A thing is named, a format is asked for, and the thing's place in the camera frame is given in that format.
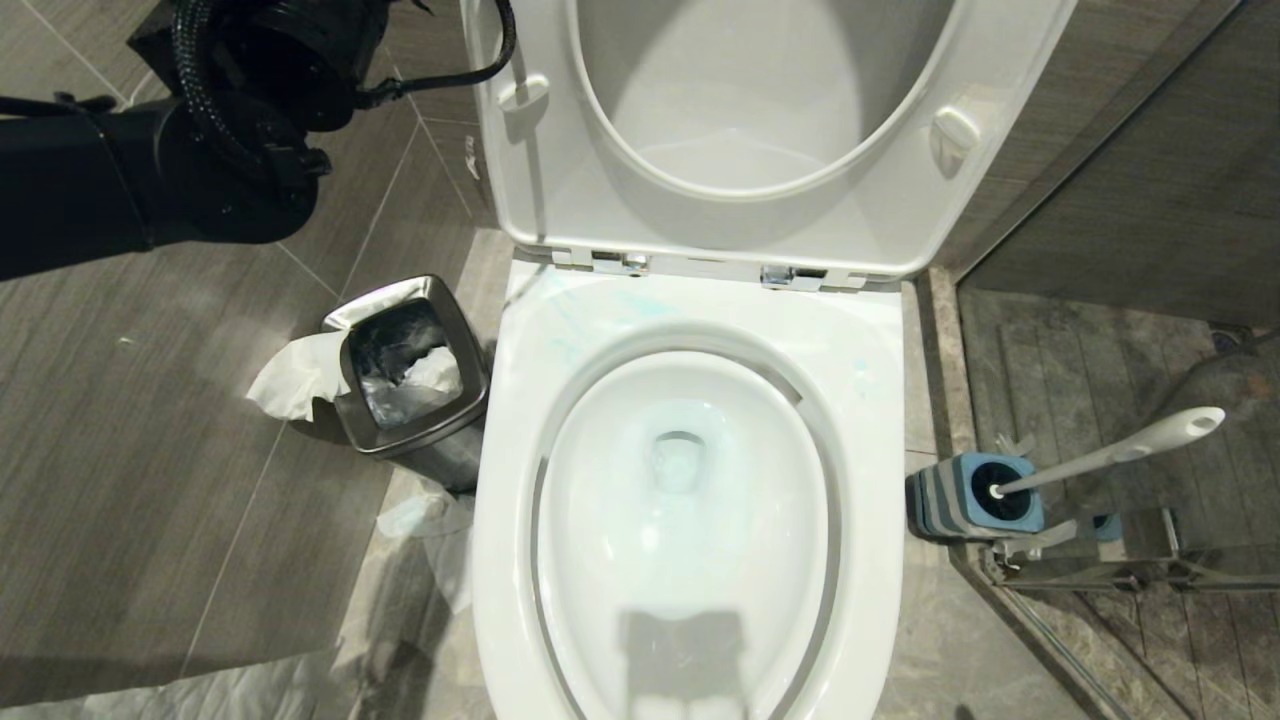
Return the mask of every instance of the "black hose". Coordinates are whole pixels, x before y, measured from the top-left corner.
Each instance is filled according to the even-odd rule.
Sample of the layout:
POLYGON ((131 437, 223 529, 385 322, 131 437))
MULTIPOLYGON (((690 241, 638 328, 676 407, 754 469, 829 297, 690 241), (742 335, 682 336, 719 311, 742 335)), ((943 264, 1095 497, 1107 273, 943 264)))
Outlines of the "black hose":
POLYGON ((502 20, 502 47, 498 50, 498 58, 489 67, 453 76, 404 81, 387 78, 376 87, 357 92, 356 106, 367 110, 389 100, 398 100, 410 92, 479 85, 498 74, 502 68, 507 67, 511 56, 516 53, 516 13, 511 9, 511 0, 494 0, 494 3, 498 5, 498 17, 502 20))
POLYGON ((191 111, 191 119, 214 150, 233 168, 250 178, 262 179, 262 159, 236 137, 209 78, 209 26, 216 5, 228 0, 180 0, 174 10, 173 54, 178 81, 191 111))

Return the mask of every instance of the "blue toilet brush holder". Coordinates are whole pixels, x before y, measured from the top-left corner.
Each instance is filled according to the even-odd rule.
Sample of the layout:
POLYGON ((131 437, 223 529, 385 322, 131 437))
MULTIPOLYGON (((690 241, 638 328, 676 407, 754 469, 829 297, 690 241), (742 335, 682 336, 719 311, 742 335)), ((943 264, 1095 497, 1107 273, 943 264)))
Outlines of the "blue toilet brush holder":
POLYGON ((908 479, 911 515, 920 534, 945 539, 987 539, 1044 529, 1044 503, 1036 488, 995 497, 991 486, 1029 477, 1025 457, 965 452, 908 479))

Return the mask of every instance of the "stainless steel trash can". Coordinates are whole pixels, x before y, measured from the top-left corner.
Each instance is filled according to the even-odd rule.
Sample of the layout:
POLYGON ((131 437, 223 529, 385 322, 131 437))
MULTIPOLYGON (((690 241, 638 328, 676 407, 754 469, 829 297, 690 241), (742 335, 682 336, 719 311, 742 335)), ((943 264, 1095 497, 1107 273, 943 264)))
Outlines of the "stainless steel trash can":
POLYGON ((348 331, 340 360, 351 392, 334 406, 351 445, 452 492, 474 491, 489 374, 444 281, 422 275, 369 292, 330 313, 324 329, 348 331), (410 368, 442 347, 457 363, 456 391, 410 386, 410 368))

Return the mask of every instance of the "white toilet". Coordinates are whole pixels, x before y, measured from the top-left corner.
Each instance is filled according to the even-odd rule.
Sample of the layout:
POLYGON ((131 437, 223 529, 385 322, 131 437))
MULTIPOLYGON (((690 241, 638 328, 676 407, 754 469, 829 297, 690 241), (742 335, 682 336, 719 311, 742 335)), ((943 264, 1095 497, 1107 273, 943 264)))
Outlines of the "white toilet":
MULTIPOLYGON (((462 0, 476 65, 492 0, 462 0)), ((860 719, 904 539, 899 281, 1074 0, 521 0, 472 536, 499 717, 860 719)))

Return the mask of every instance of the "marble floor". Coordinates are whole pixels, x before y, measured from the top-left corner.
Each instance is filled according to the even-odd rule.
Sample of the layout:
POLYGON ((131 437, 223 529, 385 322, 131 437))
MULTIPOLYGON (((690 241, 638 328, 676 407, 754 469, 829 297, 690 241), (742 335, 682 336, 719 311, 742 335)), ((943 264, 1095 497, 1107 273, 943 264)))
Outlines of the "marble floor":
MULTIPOLYGON (((497 341, 511 243, 481 231, 457 296, 481 342, 497 341)), ((936 461, 915 293, 904 286, 906 470, 936 461)), ((383 510, 419 492, 397 473, 383 510)), ((901 720, 1085 717, 1059 682, 951 566, 947 548, 906 536, 901 616, 876 716, 901 720)), ((358 685, 349 717, 493 717, 471 610, 454 614, 429 552, 374 533, 342 632, 335 674, 358 685)))
MULTIPOLYGON (((998 433, 1033 437, 1029 459, 1052 466, 1176 410, 1226 410, 1216 433, 1185 448, 1042 488, 1051 518, 1169 507, 1180 557, 1199 574, 1280 573, 1280 342, 1202 364, 1217 357, 1202 320, 968 287, 960 306, 979 450, 995 451, 998 433)), ((1068 575, 1096 559, 1088 542, 1065 546, 1044 569, 1068 575)), ((1153 584, 1078 598, 1184 716, 1280 716, 1280 593, 1153 584)))

